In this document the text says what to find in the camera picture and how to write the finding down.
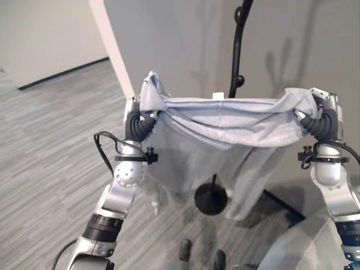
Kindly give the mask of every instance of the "white tag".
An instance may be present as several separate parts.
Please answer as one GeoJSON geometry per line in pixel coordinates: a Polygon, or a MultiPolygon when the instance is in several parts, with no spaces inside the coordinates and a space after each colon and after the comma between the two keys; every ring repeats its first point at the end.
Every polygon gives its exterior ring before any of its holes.
{"type": "Polygon", "coordinates": [[[224,99],[224,92],[215,92],[213,93],[214,100],[223,100],[224,99]]]}

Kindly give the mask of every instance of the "black rubber grip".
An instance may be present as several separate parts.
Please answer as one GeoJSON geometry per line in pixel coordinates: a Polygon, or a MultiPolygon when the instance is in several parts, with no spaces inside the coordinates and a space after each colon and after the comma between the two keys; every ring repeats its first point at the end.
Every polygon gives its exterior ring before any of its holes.
{"type": "Polygon", "coordinates": [[[115,242],[122,225],[123,220],[121,219],[92,214],[83,237],[100,242],[115,242]]]}
{"type": "Polygon", "coordinates": [[[156,120],[150,116],[140,120],[139,112],[130,112],[125,123],[125,140],[142,142],[152,131],[156,120]]]}
{"type": "Polygon", "coordinates": [[[335,226],[345,246],[360,246],[360,220],[335,222],[335,226]]]}
{"type": "Polygon", "coordinates": [[[323,110],[320,119],[312,119],[306,115],[300,123],[318,141],[337,139],[338,116],[334,110],[323,110]]]}

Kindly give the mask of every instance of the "shoe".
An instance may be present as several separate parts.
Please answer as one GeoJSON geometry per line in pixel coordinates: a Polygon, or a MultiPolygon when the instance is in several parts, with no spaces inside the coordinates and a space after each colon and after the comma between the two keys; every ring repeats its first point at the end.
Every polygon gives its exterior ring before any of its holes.
{"type": "Polygon", "coordinates": [[[225,270],[226,268],[226,255],[222,250],[218,250],[214,256],[214,270],[225,270]]]}
{"type": "Polygon", "coordinates": [[[192,242],[189,239],[184,238],[181,240],[179,249],[179,260],[188,262],[190,260],[192,242]]]}

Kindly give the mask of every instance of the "black clip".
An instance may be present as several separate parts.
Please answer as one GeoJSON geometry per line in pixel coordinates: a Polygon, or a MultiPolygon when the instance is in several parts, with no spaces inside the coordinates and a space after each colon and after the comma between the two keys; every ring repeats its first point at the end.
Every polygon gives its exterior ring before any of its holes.
{"type": "Polygon", "coordinates": [[[150,165],[151,163],[158,162],[159,154],[154,153],[154,148],[147,147],[146,150],[145,157],[147,163],[150,165]]]}
{"type": "Polygon", "coordinates": [[[302,161],[301,168],[303,170],[306,170],[306,169],[309,169],[311,166],[311,161],[314,158],[314,153],[311,150],[310,145],[305,145],[303,148],[304,148],[304,151],[298,153],[298,160],[302,161]]]}

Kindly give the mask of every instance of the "black metal pole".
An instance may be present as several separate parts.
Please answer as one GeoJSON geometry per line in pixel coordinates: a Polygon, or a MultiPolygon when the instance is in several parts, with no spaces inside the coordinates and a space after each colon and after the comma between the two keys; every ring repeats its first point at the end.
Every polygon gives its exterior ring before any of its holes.
{"type": "Polygon", "coordinates": [[[239,74],[241,41],[246,19],[248,18],[252,4],[253,0],[244,0],[242,6],[238,7],[235,11],[236,30],[232,50],[232,71],[229,98],[234,98],[236,95],[236,89],[241,87],[245,82],[245,78],[239,74]]]}

